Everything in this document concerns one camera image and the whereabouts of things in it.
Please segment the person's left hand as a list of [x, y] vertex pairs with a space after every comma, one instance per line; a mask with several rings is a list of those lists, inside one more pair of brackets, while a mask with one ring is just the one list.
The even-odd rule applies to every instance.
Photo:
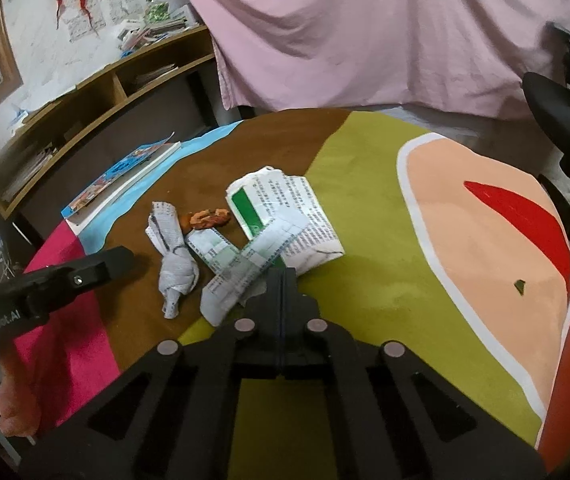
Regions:
[[34, 437], [41, 411], [16, 346], [0, 350], [0, 432], [5, 437]]

